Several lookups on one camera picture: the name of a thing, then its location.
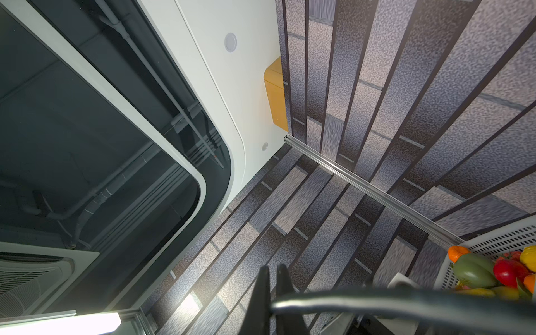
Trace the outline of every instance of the tomato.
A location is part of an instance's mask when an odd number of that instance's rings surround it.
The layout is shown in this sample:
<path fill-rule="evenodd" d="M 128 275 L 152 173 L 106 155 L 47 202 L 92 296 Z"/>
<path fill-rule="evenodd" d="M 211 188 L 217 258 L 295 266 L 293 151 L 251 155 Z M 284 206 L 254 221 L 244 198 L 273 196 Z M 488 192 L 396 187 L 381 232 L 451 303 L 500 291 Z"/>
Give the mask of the tomato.
<path fill-rule="evenodd" d="M 521 251 L 512 251 L 512 252 L 506 252 L 503 254 L 503 256 L 500 256 L 499 259 L 511 259 L 519 262 L 519 258 L 521 257 Z"/>
<path fill-rule="evenodd" d="M 498 259 L 493 266 L 493 274 L 503 285 L 517 288 L 517 278 L 523 282 L 523 279 L 530 274 L 527 268 L 512 259 Z"/>

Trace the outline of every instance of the white basket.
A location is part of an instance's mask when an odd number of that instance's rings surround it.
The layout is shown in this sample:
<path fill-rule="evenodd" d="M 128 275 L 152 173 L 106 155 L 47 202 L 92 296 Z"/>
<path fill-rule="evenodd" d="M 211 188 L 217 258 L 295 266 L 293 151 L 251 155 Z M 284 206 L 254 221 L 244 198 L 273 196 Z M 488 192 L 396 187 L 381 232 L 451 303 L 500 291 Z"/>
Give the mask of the white basket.
<path fill-rule="evenodd" d="M 535 244 L 536 215 L 482 234 L 460 245 L 468 248 L 474 254 L 496 260 L 505 252 L 523 251 L 526 246 Z M 452 262 L 447 255 L 437 275 L 434 289 L 450 289 L 456 286 L 458 278 L 454 276 L 451 264 Z"/>

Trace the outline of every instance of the yellow box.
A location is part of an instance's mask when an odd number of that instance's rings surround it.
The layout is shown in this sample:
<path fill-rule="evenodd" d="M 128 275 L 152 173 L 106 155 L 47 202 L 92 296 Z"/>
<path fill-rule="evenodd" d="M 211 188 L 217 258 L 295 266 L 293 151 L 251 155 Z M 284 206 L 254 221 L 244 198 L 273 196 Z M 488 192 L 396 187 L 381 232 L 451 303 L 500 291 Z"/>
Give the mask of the yellow box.
<path fill-rule="evenodd" d="M 283 89 L 283 70 L 281 57 L 277 58 L 266 71 L 264 71 L 264 85 L 272 111 L 273 123 L 288 131 L 287 109 L 285 108 L 285 91 Z"/>

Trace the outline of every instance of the ceiling pipe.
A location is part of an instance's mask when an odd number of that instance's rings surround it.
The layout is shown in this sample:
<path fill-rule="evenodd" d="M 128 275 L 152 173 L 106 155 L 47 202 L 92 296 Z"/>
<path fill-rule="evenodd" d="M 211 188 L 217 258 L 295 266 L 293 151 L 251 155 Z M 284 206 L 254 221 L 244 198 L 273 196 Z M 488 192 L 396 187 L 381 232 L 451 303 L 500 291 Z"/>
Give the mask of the ceiling pipe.
<path fill-rule="evenodd" d="M 188 107 L 188 111 L 193 110 L 195 107 L 199 107 L 199 108 L 196 108 L 192 112 L 192 115 L 194 117 L 197 116 L 199 112 L 201 111 L 201 106 L 199 102 L 196 101 L 190 107 Z M 176 127 L 176 125 L 179 123 L 179 121 L 182 120 L 182 118 L 183 117 L 181 114 L 178 114 L 177 116 L 175 116 L 171 120 L 170 127 L 165 133 L 168 133 L 171 129 L 174 129 L 175 132 L 179 133 L 185 127 L 184 124 L 182 127 Z M 86 207 L 82 210 L 82 212 L 80 213 L 80 216 L 76 220 L 75 232 L 69 244 L 70 249 L 76 248 L 78 242 L 80 241 L 80 234 L 82 233 L 82 229 L 84 228 L 86 223 L 89 221 L 89 219 L 93 216 L 93 214 L 100 208 L 100 206 L 106 200 L 108 200 L 115 192 L 117 192 L 137 171 L 139 171 L 157 153 L 160 152 L 160 147 L 157 146 L 156 144 L 153 144 L 152 142 L 149 142 L 147 144 L 151 144 L 151 145 L 145 151 L 143 151 L 140 155 L 135 157 L 135 159 L 132 160 L 130 164 L 125 166 L 124 171 L 120 172 L 120 174 L 117 174 L 113 179 L 111 179 L 108 183 L 106 183 L 106 185 L 103 186 L 104 188 L 101 187 L 100 188 L 101 192 L 91 202 L 89 202 L 86 205 Z"/>
<path fill-rule="evenodd" d="M 201 106 L 199 105 L 199 101 L 196 100 L 192 105 L 190 105 L 188 107 L 188 111 L 191 112 L 193 117 L 196 117 L 201 111 Z M 169 129 L 166 130 L 166 133 L 168 133 L 171 129 L 173 129 L 175 125 L 178 124 L 180 120 L 182 120 L 182 118 L 183 116 L 181 114 L 178 114 L 177 116 L 175 116 L 169 123 L 170 126 L 169 126 Z M 182 129 L 183 127 L 180 129 L 176 129 L 175 131 L 178 133 Z M 41 209 L 28 204 L 29 201 L 27 200 L 27 197 L 24 195 L 23 192 L 18 190 L 20 186 L 16 183 L 13 183 L 7 180 L 0 180 L 0 187 L 6 187 L 9 189 L 16 190 L 17 205 L 24 213 L 30 214 L 30 215 L 42 216 L 50 220 L 63 221 L 65 219 L 70 218 L 74 213 L 76 213 L 77 210 L 79 210 L 82 206 L 84 206 L 93 197 L 96 197 L 99 194 L 100 190 L 102 190 L 106 185 L 108 185 L 115 177 L 117 177 L 122 171 L 124 171 L 129 165 L 131 165 L 132 162 L 134 162 L 138 157 L 140 157 L 152 145 L 153 145 L 152 141 L 145 143 L 130 158 L 124 161 L 117 169 L 115 169 L 110 175 L 108 175 L 99 184 L 97 184 L 95 187 L 92 187 L 79 201 L 77 201 L 75 204 L 73 204 L 63 213 L 54 213 L 50 211 L 46 215 L 44 215 Z"/>
<path fill-rule="evenodd" d="M 186 122 L 190 125 L 192 130 L 196 133 L 197 137 L 201 139 L 201 142 L 203 145 L 207 148 L 207 150 L 210 152 L 210 154 L 214 157 L 215 161 L 218 163 L 218 165 L 223 169 L 224 166 L 221 163 L 221 161 L 216 156 L 214 150 L 212 150 L 209 146 L 209 144 L 205 141 L 201 133 L 199 133 L 199 130 L 197 130 L 196 126 L 193 124 L 192 120 L 188 117 L 188 115 L 184 112 L 184 110 L 181 108 L 181 106 L 178 104 L 177 100 L 175 100 L 175 97 L 173 97 L 170 90 L 167 88 L 167 86 L 164 84 L 162 79 L 158 76 L 156 71 L 153 69 L 147 58 L 143 55 L 141 50 L 138 48 L 138 46 L 134 43 L 132 38 L 130 38 L 129 33 L 126 31 L 126 28 L 123 26 L 123 23 L 115 16 L 114 12 L 111 10 L 111 8 L 108 6 L 105 0 L 95 0 L 97 5 L 100 7 L 102 12 L 105 14 L 106 17 L 99 16 L 99 19 L 108 25 L 109 27 L 113 28 L 115 31 L 117 31 L 121 37 L 128 43 L 132 51 L 138 56 L 139 60 L 143 63 L 143 65 L 147 68 L 149 73 L 153 76 L 154 80 L 158 83 L 160 88 L 164 91 L 164 93 L 167 95 L 167 97 L 171 100 L 175 108 L 179 111 L 180 114 L 184 117 Z"/>

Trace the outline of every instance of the round light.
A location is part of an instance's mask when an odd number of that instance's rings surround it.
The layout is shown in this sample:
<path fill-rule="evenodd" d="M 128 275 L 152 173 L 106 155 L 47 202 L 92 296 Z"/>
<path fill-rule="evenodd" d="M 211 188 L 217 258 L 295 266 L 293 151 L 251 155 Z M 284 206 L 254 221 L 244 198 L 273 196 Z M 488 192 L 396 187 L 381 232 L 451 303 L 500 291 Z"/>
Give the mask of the round light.
<path fill-rule="evenodd" d="M 230 53 L 236 50 L 236 35 L 235 34 L 228 33 L 227 36 L 225 36 L 225 49 Z"/>

